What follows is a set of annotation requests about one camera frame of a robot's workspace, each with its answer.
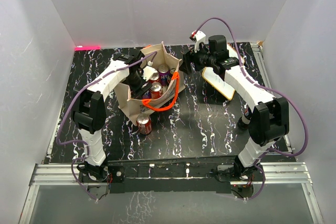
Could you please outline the purple Fanta can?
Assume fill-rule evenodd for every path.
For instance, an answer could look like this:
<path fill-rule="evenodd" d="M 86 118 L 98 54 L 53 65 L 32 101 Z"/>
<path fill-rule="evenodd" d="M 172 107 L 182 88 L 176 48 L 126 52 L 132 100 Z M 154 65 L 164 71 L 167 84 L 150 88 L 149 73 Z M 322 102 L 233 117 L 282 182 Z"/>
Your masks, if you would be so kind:
<path fill-rule="evenodd" d="M 159 65 L 157 71 L 160 76 L 161 85 L 164 87 L 167 87 L 169 85 L 168 76 L 170 74 L 170 68 L 166 64 L 162 64 L 162 65 Z"/>
<path fill-rule="evenodd" d="M 151 84 L 150 83 L 145 83 L 141 87 L 141 99 L 151 99 Z"/>

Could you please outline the red coke can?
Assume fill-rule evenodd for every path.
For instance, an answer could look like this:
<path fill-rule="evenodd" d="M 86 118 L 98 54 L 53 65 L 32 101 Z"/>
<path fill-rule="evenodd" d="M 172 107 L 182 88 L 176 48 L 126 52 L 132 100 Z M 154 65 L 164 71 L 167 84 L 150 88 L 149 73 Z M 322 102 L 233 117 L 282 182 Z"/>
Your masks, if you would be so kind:
<path fill-rule="evenodd" d="M 158 72 L 155 72 L 155 73 L 152 75 L 152 77 L 149 79 L 149 82 L 150 82 L 150 83 L 155 83 L 155 82 L 157 82 L 157 83 L 161 83 L 161 77 L 160 77 L 159 73 L 158 73 Z"/>
<path fill-rule="evenodd" d="M 163 87 L 159 82 L 153 82 L 150 88 L 151 99 L 156 100 L 162 97 L 163 95 Z"/>
<path fill-rule="evenodd" d="M 148 135 L 152 131 L 152 122 L 147 114 L 139 114 L 136 119 L 136 124 L 139 128 L 139 132 L 143 135 Z"/>

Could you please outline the canvas bag with orange handles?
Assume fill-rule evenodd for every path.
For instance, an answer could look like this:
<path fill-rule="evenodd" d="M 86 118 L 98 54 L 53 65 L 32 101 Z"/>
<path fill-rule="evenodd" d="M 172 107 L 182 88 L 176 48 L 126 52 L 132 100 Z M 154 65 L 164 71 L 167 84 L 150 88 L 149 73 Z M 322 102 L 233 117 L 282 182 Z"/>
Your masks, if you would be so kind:
<path fill-rule="evenodd" d="M 163 87 L 163 95 L 157 99 L 144 99 L 142 95 L 136 96 L 132 93 L 128 84 L 120 83 L 115 89 L 115 95 L 119 103 L 119 108 L 131 122 L 136 125 L 137 117 L 140 114 L 152 114 L 154 112 L 164 112 L 171 109 L 177 102 L 178 94 L 185 89 L 184 74 L 180 71 L 181 59 L 169 54 L 165 46 L 157 44 L 141 49 L 145 56 L 156 52 L 152 67 L 158 69 L 162 64 L 174 68 L 177 73 L 173 75 L 172 81 Z"/>

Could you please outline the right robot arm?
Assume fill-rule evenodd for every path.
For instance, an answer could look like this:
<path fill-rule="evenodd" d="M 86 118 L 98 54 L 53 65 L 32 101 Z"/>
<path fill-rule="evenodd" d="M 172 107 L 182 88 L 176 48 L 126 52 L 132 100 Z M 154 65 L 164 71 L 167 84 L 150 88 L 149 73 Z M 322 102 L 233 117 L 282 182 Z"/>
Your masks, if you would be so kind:
<path fill-rule="evenodd" d="M 245 71 L 237 51 L 228 48 L 225 36 L 207 38 L 201 31 L 193 32 L 190 39 L 194 47 L 183 54 L 180 70 L 190 74 L 193 69 L 209 68 L 216 77 L 230 85 L 247 103 L 248 109 L 238 125 L 247 129 L 249 139 L 235 157 L 232 167 L 219 174 L 247 180 L 260 168 L 260 160 L 270 148 L 289 132 L 289 104 L 260 88 L 259 83 Z"/>

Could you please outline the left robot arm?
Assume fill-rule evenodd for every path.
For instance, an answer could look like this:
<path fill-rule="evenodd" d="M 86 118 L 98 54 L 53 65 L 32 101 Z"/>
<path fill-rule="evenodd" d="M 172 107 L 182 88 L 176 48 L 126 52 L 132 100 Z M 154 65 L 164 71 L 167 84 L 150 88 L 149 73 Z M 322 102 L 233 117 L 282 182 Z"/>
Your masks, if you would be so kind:
<path fill-rule="evenodd" d="M 109 173 L 104 164 L 106 155 L 101 133 L 107 118 L 105 99 L 120 83 L 128 85 L 136 99 L 149 92 L 151 84 L 143 77 L 143 60 L 145 55 L 138 49 L 132 49 L 128 54 L 117 53 L 108 67 L 95 78 L 93 85 L 82 92 L 75 92 L 78 98 L 71 109 L 71 119 L 86 147 L 86 159 L 77 168 L 92 180 L 104 181 Z"/>

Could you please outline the pink marker pen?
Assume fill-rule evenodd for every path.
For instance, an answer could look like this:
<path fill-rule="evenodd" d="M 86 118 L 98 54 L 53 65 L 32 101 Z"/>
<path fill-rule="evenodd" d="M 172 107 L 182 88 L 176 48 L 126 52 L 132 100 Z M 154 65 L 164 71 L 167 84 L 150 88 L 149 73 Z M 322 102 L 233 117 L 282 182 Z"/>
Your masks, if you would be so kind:
<path fill-rule="evenodd" d="M 75 51 L 100 50 L 100 46 L 77 46 Z"/>

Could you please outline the black marble pattern mat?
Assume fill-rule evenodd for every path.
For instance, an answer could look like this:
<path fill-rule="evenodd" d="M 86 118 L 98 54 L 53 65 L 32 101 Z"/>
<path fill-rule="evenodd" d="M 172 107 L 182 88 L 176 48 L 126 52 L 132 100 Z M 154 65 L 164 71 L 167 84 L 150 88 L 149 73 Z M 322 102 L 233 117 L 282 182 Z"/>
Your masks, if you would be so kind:
<path fill-rule="evenodd" d="M 265 85 L 265 70 L 261 50 L 249 42 L 238 43 L 240 55 L 246 61 L 247 72 Z M 95 79 L 109 65 L 112 54 L 129 53 L 130 48 L 112 48 L 74 53 L 66 86 L 59 124 L 71 103 L 74 89 L 80 89 Z M 228 101 L 202 78 L 200 72 L 184 77 L 185 89 L 168 111 L 153 113 L 153 131 L 141 135 L 138 128 L 118 108 L 113 92 L 106 99 L 107 122 L 102 130 L 107 160 L 181 158 L 200 156 L 235 156 L 248 140 L 237 122 L 246 103 L 235 93 Z M 71 163 L 85 156 L 82 144 L 59 146 L 51 141 L 44 164 Z"/>

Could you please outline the dark Pepsi bottle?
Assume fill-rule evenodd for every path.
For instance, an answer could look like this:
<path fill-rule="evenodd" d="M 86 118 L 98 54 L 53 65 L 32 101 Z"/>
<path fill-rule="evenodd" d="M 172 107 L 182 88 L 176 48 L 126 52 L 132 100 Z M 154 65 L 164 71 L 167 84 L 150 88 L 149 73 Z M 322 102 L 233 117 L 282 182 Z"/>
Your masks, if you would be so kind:
<path fill-rule="evenodd" d="M 248 129 L 248 126 L 250 124 L 250 120 L 251 120 L 251 117 L 252 117 L 252 111 L 250 109 L 249 106 L 247 106 L 245 112 L 242 114 L 242 116 L 239 118 L 238 120 L 238 127 L 242 130 L 246 130 Z"/>

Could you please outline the small whiteboard with orange frame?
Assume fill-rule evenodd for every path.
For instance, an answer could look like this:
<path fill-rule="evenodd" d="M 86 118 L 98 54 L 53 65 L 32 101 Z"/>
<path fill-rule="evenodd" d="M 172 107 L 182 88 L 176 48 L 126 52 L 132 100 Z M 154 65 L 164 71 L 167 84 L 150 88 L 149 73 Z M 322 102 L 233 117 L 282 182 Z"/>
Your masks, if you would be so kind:
<path fill-rule="evenodd" d="M 226 73 L 231 70 L 237 70 L 239 63 L 244 64 L 244 61 L 232 46 L 227 44 L 226 48 L 229 58 L 224 59 L 224 61 L 220 63 L 216 63 L 214 56 L 207 54 L 203 60 L 204 69 L 202 77 L 227 100 L 231 100 L 234 96 L 235 89 L 225 81 L 225 77 L 228 77 Z"/>

